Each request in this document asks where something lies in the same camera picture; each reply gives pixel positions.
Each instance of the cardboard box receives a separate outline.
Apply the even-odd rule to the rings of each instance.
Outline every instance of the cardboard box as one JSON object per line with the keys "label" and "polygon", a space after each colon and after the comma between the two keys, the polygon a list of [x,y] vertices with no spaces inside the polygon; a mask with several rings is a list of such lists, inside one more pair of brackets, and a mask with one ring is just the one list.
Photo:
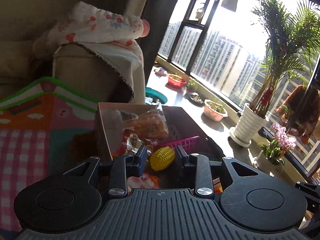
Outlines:
{"label": "cardboard box", "polygon": [[[108,110],[114,109],[134,114],[143,114],[155,106],[137,105],[137,104],[122,104],[122,103],[99,103],[96,114],[96,138],[97,148],[100,157],[104,160],[111,161],[111,152],[108,145],[108,138],[106,130],[114,129],[112,123],[106,123],[104,116]],[[224,156],[221,148],[208,137],[202,129],[193,121],[193,119],[181,108],[177,106],[162,106],[164,116],[166,118],[169,134],[172,141],[177,139],[186,139],[194,136],[200,136],[197,140],[195,152],[206,155],[212,161],[220,161]]]}

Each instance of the teal plastic object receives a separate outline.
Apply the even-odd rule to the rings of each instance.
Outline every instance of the teal plastic object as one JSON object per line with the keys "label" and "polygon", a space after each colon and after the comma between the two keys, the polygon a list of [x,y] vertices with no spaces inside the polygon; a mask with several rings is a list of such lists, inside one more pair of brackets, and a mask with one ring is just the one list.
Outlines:
{"label": "teal plastic object", "polygon": [[146,97],[149,97],[149,98],[152,98],[155,100],[159,99],[159,101],[162,105],[164,105],[168,102],[168,99],[164,94],[162,94],[159,91],[154,90],[152,88],[148,88],[148,87],[146,87]]}

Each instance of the yellow corn toy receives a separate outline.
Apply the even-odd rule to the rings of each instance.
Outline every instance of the yellow corn toy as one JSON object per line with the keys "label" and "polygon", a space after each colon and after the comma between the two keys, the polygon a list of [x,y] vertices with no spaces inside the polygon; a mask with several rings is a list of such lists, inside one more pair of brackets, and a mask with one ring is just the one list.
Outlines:
{"label": "yellow corn toy", "polygon": [[161,171],[167,168],[174,160],[174,150],[169,146],[160,148],[150,157],[150,165],[154,171]]}

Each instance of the play mat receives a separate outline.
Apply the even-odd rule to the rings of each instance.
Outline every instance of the play mat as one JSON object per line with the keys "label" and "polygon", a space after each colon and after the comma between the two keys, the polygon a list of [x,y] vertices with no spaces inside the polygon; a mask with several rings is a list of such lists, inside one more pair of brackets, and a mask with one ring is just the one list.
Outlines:
{"label": "play mat", "polygon": [[97,102],[50,77],[0,101],[0,240],[21,230],[16,195],[73,165],[70,142],[93,129],[96,109]]}

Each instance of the pink plastic basket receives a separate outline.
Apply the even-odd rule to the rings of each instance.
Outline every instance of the pink plastic basket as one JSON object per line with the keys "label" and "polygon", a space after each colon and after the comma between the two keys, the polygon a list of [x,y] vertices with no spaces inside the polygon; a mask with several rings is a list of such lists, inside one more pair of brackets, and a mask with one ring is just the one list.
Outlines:
{"label": "pink plastic basket", "polygon": [[161,147],[169,146],[172,149],[176,149],[177,145],[181,145],[182,148],[186,151],[186,153],[193,153],[196,146],[196,142],[199,137],[200,136],[194,136],[194,137],[179,140],[179,141],[164,143],[161,145]]}

